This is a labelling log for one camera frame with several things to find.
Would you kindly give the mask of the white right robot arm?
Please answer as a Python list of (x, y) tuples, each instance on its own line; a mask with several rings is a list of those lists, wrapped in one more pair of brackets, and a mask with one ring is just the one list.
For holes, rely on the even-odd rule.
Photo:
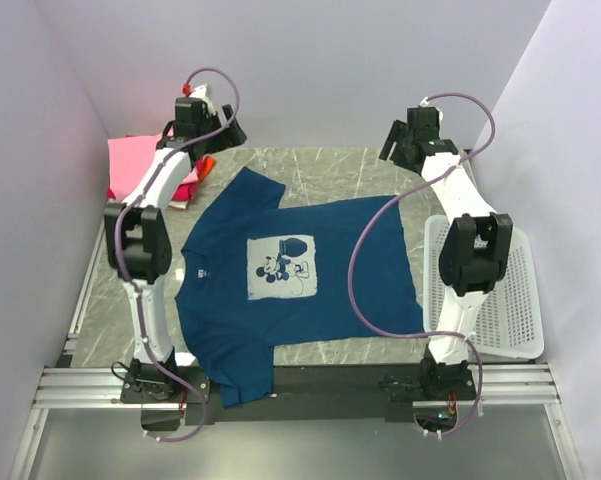
[(418, 388), (425, 399), (446, 399), (471, 387), (468, 367), (478, 313), (506, 273), (513, 233), (509, 215), (498, 214), (479, 194), (452, 140), (441, 136), (443, 114), (427, 98), (393, 122), (379, 158), (418, 174), (430, 186), (449, 223), (438, 257), (445, 286), (436, 330), (420, 362)]

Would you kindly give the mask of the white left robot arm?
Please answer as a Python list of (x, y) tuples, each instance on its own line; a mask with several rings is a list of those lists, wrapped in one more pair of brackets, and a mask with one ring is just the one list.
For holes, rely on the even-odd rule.
[(184, 388), (166, 320), (164, 284), (172, 245), (165, 211), (201, 159), (245, 141), (234, 106), (216, 108), (209, 85), (185, 83), (147, 171), (124, 200), (105, 208), (108, 262), (122, 281), (134, 331), (134, 353), (123, 380), (126, 395), (166, 402)]

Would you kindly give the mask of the blue Mickey t-shirt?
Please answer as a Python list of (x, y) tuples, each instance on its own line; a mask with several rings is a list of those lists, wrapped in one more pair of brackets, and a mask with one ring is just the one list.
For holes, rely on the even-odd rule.
[(284, 191), (241, 170), (182, 249), (181, 330), (227, 407), (272, 393), (279, 345), (423, 329), (389, 197), (284, 208)]

